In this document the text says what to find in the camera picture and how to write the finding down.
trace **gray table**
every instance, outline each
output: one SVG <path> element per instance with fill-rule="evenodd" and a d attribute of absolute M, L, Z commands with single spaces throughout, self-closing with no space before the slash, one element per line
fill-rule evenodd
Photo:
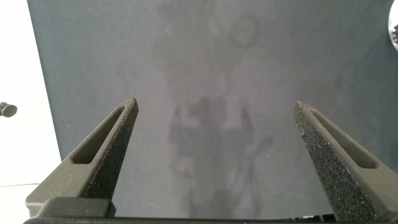
<path fill-rule="evenodd" d="M 135 97 L 117 216 L 331 213 L 293 107 L 398 171 L 391 3 L 29 1 L 61 157 Z"/>

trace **gray surface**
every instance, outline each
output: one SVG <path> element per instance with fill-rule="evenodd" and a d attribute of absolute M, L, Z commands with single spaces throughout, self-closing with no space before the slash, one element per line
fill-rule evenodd
<path fill-rule="evenodd" d="M 133 96 L 116 216 L 330 213 L 293 108 L 312 104 L 398 171 L 390 6 L 29 1 L 62 158 Z"/>

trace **white wall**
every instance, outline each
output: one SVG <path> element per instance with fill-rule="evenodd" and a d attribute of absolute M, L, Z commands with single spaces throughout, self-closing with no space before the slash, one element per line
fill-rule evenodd
<path fill-rule="evenodd" d="M 0 223 L 22 223 L 26 196 L 61 159 L 26 1 L 0 2 L 0 29 L 0 102 L 18 107 L 0 116 Z"/>

